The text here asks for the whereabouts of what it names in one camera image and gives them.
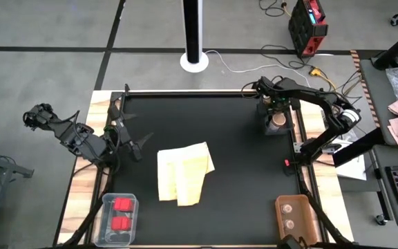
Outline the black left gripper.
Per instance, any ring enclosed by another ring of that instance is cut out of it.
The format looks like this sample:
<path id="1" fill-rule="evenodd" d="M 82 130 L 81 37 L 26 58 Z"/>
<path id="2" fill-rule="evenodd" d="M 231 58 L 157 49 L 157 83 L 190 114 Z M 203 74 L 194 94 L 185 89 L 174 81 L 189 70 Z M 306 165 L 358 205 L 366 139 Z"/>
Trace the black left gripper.
<path id="1" fill-rule="evenodd" d="M 111 154 L 117 154 L 121 147 L 125 147 L 132 160 L 135 162 L 142 160 L 141 147 L 151 138 L 153 132 L 133 141 L 125 125 L 125 120 L 136 118 L 137 115 L 123 113 L 113 104 L 108 108 L 108 116 L 115 123 L 107 125 L 108 138 L 113 146 Z"/>

